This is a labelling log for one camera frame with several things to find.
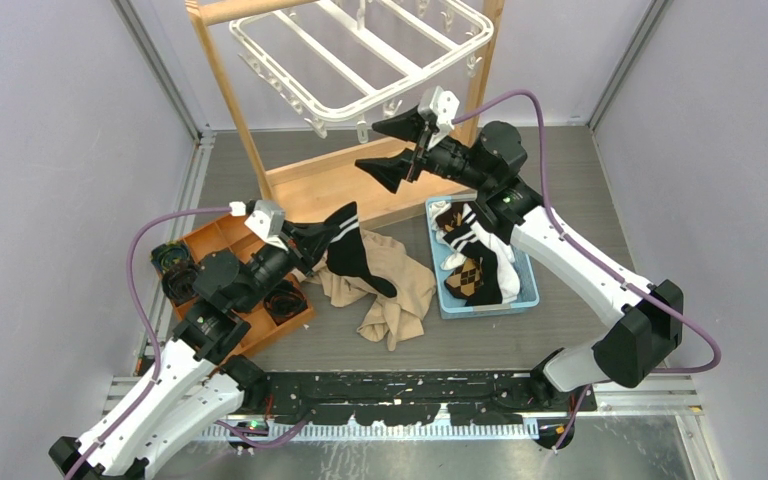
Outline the white plastic clip hanger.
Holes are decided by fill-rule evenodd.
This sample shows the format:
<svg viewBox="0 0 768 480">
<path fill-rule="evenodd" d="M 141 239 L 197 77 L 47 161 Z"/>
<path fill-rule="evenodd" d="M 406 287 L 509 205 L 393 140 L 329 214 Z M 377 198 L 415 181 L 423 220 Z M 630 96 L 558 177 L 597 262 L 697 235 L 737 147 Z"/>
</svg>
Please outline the white plastic clip hanger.
<svg viewBox="0 0 768 480">
<path fill-rule="evenodd" d="M 403 97 L 463 64 L 473 75 L 494 36 L 463 1 L 315 1 L 234 20 L 240 58 L 321 138 L 396 115 Z"/>
</svg>

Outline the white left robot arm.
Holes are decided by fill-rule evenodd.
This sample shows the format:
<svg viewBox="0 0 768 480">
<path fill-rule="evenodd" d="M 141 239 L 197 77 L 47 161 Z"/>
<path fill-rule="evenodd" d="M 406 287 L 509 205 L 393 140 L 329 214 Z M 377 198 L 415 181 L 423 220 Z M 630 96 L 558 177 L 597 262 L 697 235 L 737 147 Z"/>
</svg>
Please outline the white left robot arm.
<svg viewBox="0 0 768 480">
<path fill-rule="evenodd" d="M 49 454 L 67 479 L 153 479 L 198 433 L 235 410 L 258 412 L 263 373 L 234 349 L 250 331 L 246 315 L 292 271 L 310 273 L 353 219 L 321 223 L 244 218 L 262 243 L 241 261 L 228 243 L 205 255 L 193 284 L 198 297 L 147 372 L 102 420 Z"/>
</svg>

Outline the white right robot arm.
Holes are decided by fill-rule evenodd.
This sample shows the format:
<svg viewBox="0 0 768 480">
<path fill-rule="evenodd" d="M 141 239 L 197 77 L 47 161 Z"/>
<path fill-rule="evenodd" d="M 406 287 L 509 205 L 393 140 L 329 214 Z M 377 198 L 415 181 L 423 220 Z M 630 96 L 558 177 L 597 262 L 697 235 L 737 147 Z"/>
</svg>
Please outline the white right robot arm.
<svg viewBox="0 0 768 480">
<path fill-rule="evenodd" d="M 411 145 L 391 158 L 358 160 L 358 168 L 391 192 L 421 172 L 475 190 L 482 227 L 546 266 L 608 326 L 602 338 L 561 349 L 536 367 L 530 392 L 537 406 L 556 410 L 586 384 L 634 388 L 680 345 L 681 323 L 660 307 L 682 311 L 682 290 L 670 280 L 654 284 L 622 269 L 546 209 L 519 175 L 527 152 L 516 127 L 493 121 L 470 146 L 450 136 L 433 144 L 438 128 L 411 109 L 372 129 Z"/>
</svg>

